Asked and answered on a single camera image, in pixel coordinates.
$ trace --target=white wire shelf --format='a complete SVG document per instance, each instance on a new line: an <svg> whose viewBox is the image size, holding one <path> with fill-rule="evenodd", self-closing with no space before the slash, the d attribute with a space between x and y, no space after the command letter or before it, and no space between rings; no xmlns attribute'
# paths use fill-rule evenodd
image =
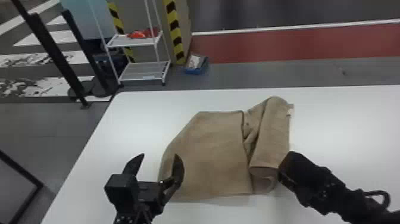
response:
<svg viewBox="0 0 400 224"><path fill-rule="evenodd" d="M158 41L160 41L161 36L163 35L163 31L160 30L158 32L158 36L154 38L128 38L127 35L119 35L116 34L112 37L112 39L108 42L107 48L119 48L124 46L145 46L145 45L157 45Z"/></svg>
<svg viewBox="0 0 400 224"><path fill-rule="evenodd" d="M120 76L120 81L137 80L162 80L165 83L165 76L170 68L171 61L129 63Z"/></svg>

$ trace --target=beige cloth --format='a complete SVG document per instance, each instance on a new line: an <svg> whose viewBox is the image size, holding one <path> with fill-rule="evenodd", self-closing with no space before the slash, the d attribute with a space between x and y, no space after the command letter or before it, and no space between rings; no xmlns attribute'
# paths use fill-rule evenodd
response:
<svg viewBox="0 0 400 224"><path fill-rule="evenodd" d="M290 108L271 97L247 112L199 112L167 147L159 180L170 176L178 154L185 176L174 200L271 191L289 152Z"/></svg>

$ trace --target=yellow and black striped pole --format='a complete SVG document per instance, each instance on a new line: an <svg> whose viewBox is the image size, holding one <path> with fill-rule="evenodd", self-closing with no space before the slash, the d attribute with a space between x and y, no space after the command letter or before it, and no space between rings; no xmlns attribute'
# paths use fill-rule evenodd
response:
<svg viewBox="0 0 400 224"><path fill-rule="evenodd" d="M185 50L182 44L182 34L180 32L178 13L176 11L175 0L163 0L167 12L167 21L170 26L171 39L174 45L174 55L176 64L185 64Z"/></svg>
<svg viewBox="0 0 400 224"><path fill-rule="evenodd" d="M120 17L118 16L118 9L115 3L113 2L107 2L108 4L108 9L110 10L111 13L111 17L114 20L114 25L115 28L117 29L118 34L125 34L124 32L124 24L122 23L122 20L120 19ZM130 47L125 46L123 47L124 49L124 53L125 55L129 58L129 61L134 63L135 62L135 58L133 57L133 51Z"/></svg>

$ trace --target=red floor marking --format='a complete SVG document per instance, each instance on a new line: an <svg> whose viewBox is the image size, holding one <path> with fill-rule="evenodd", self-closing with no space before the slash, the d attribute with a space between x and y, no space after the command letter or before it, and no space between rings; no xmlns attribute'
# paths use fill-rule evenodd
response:
<svg viewBox="0 0 400 224"><path fill-rule="evenodd" d="M211 63L400 56L400 25L194 36L190 50Z"/></svg>

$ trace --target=black metal pole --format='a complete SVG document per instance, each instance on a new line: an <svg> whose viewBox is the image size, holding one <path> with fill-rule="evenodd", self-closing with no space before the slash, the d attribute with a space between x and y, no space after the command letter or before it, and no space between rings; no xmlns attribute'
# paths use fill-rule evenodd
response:
<svg viewBox="0 0 400 224"><path fill-rule="evenodd" d="M74 70L72 70L71 66L64 58L64 55L51 37L39 15L37 13L29 15L19 0L11 1L15 5L21 16L25 19L28 26L32 29L32 32L36 35L37 39L47 51L49 56L53 59L54 64L57 66L61 74L71 86L71 89L75 92L76 97L78 97L83 107L89 106L89 103L85 99L84 87L79 82L79 79L76 77Z"/></svg>
<svg viewBox="0 0 400 224"><path fill-rule="evenodd" d="M33 201L35 196L43 188L43 183L38 178L33 176L31 173L29 173L26 169L24 169L22 166L20 166L17 162L15 162L12 158L10 158L8 155L3 153L1 150L0 150L0 160L2 160L5 164L10 166L12 169L14 169L19 174L21 174L28 181L33 183L36 187L36 189L29 194L29 196L24 201L22 206L17 210L15 215L12 217L10 224L16 224L21 219L23 213L27 210L29 204Z"/></svg>
<svg viewBox="0 0 400 224"><path fill-rule="evenodd" d="M72 30L72 32L74 33L74 36L76 38L76 40L78 41L80 47L82 48L83 53L85 54L87 60L89 61L90 65L92 66L95 75L97 77L97 79L99 80L100 85L103 87L103 89L105 91L108 90L108 84L104 78L104 76L102 75L102 73L100 72L99 67L96 64L95 59L93 58L93 55L90 53L90 50L88 49L85 40L83 39L82 34L80 33L78 26L75 23L74 17L71 14L70 10L64 10L62 13L62 16L64 17L64 19L67 21L68 25L70 26L70 29Z"/></svg>

